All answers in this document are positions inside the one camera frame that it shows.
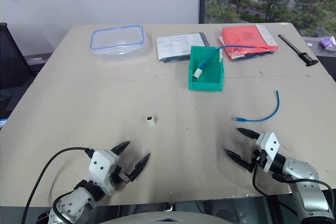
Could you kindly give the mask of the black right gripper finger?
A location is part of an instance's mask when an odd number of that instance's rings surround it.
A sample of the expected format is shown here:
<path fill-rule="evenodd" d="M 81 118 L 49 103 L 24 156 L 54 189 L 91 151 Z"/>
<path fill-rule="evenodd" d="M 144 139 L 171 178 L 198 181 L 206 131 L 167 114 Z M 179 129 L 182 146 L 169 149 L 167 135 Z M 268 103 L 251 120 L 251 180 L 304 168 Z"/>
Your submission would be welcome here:
<path fill-rule="evenodd" d="M 228 149 L 224 149 L 224 152 L 238 165 L 240 165 L 241 167 L 243 167 L 244 169 L 248 170 L 250 173 L 252 173 L 254 167 L 252 165 L 252 163 L 249 163 L 247 161 L 244 161 L 240 155 L 238 155 L 237 153 L 230 151 Z"/>
<path fill-rule="evenodd" d="M 250 130 L 250 129 L 245 129 L 245 128 L 237 128 L 237 130 L 239 132 L 241 132 L 241 134 L 243 134 L 244 136 L 248 137 L 248 138 L 251 138 L 251 139 L 255 139 L 257 140 L 259 137 L 260 137 L 260 134 L 253 131 L 253 130 Z"/>

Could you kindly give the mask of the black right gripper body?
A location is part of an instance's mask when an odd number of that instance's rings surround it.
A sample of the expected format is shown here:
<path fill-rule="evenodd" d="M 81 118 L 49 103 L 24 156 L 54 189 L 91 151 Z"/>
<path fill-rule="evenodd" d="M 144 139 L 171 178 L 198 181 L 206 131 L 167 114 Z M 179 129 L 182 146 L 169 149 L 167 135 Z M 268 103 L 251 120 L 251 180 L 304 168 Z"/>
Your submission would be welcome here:
<path fill-rule="evenodd" d="M 253 150 L 253 155 L 251 159 L 251 172 L 255 170 L 258 166 L 261 166 L 265 159 L 267 158 L 267 153 L 265 150 L 259 150 L 257 147 Z"/>

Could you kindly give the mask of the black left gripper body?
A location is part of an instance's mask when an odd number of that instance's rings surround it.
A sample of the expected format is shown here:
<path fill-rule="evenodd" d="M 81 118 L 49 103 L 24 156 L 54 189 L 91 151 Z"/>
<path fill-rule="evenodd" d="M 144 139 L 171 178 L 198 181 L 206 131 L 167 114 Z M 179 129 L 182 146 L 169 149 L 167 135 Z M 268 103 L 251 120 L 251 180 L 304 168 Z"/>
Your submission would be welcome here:
<path fill-rule="evenodd" d="M 121 183 L 126 183 L 128 184 L 131 181 L 131 178 L 129 175 L 125 174 L 122 172 L 122 168 L 117 165 L 115 167 L 115 170 L 111 173 L 111 183 L 114 186 L 117 186 Z"/>

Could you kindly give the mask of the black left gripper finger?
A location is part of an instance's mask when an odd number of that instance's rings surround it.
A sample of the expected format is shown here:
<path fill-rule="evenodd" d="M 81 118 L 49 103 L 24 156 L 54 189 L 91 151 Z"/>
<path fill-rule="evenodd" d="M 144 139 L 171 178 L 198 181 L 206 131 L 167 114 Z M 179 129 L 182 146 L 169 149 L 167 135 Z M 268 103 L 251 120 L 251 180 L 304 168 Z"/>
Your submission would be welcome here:
<path fill-rule="evenodd" d="M 130 141 L 122 142 L 110 150 L 110 156 L 114 159 L 119 159 L 120 154 L 128 147 Z"/>
<path fill-rule="evenodd" d="M 134 170 L 130 173 L 130 181 L 133 182 L 141 174 L 150 156 L 151 156 L 151 153 L 148 153 L 135 165 Z"/>

